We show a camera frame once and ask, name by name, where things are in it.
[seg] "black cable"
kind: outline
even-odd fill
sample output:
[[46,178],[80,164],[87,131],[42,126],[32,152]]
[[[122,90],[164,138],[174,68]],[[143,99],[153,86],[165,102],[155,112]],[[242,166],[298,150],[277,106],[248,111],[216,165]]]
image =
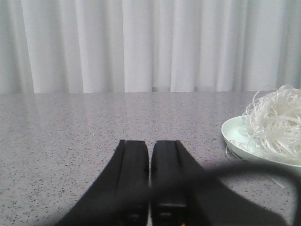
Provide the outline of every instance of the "black cable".
[[[119,200],[113,201],[111,199],[106,199],[102,197],[102,203],[99,203],[97,206],[88,206],[87,208],[96,208],[99,213],[97,216],[91,216],[89,222],[101,222],[102,225],[106,222],[110,222],[111,219],[114,219],[116,216],[120,215],[122,212],[128,210],[129,206],[134,206],[137,203],[147,202],[152,199],[156,199],[159,196],[162,196],[166,193],[170,193],[176,190],[188,189],[193,187],[198,187],[201,184],[210,183],[213,178],[224,177],[224,176],[234,176],[241,175],[246,173],[268,173],[276,176],[285,177],[295,185],[297,189],[297,207],[293,220],[293,226],[301,225],[301,179],[295,173],[274,165],[274,164],[262,164],[262,163],[240,163],[230,166],[217,167],[204,172],[199,170],[192,171],[189,176],[182,177],[181,175],[176,175],[173,178],[169,178],[162,184],[157,185],[156,189],[149,187],[147,191],[140,191],[139,188],[131,190],[121,191]],[[79,226],[77,222],[69,222],[67,225],[56,226]]]

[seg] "granite countertop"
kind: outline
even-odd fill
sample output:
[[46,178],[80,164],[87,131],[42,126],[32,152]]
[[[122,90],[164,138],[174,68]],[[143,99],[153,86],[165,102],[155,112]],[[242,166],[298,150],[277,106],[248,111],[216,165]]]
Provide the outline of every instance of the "granite countertop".
[[[253,95],[0,95],[0,225],[52,225],[93,183],[120,139],[146,141],[150,155],[156,140],[179,139],[205,169],[229,163],[221,126],[241,115]],[[252,180],[231,187],[290,222],[291,191]]]

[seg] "curtain fold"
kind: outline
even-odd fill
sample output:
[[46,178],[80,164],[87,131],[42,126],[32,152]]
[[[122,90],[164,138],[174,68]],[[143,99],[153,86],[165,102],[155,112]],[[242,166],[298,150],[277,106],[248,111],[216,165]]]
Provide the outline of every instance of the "curtain fold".
[[0,93],[301,88],[301,0],[1,0]]

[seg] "black plastic piece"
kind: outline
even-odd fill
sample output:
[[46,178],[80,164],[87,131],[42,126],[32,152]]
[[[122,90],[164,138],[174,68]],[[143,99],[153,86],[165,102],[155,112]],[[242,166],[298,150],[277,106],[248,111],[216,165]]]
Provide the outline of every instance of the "black plastic piece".
[[[179,175],[181,168],[174,141],[157,141],[151,159],[151,185]],[[186,221],[187,202],[183,191],[164,195],[151,202],[154,226],[181,226]]]
[[145,226],[148,203],[129,206],[127,212],[109,222],[104,222],[97,216],[101,205],[108,206],[110,212],[110,203],[118,201],[120,190],[146,190],[148,181],[149,157],[146,144],[143,141],[120,140],[107,166],[57,226]]
[[[205,172],[180,141],[157,141],[151,161],[153,187],[196,171]],[[154,226],[286,225],[281,216],[241,197],[218,179],[160,197],[152,201],[151,211]]]

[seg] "light green plate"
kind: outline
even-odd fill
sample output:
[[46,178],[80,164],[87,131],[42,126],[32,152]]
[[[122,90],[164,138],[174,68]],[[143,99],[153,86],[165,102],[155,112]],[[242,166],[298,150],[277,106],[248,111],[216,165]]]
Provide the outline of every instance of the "light green plate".
[[276,164],[280,164],[290,170],[295,171],[296,173],[301,175],[301,165],[294,165],[294,164],[288,164],[284,162],[274,161],[268,158],[263,158],[261,153],[256,150],[252,149],[251,146],[249,146],[249,150],[242,146],[238,146],[238,143],[244,143],[248,144],[249,137],[244,136],[241,134],[240,130],[243,128],[242,125],[242,119],[243,116],[234,117],[232,119],[229,119],[225,121],[222,125],[222,135],[224,136],[224,139],[226,141],[226,144],[228,145],[228,148],[238,155],[239,157],[246,159],[247,161],[262,161],[262,162],[273,162]]

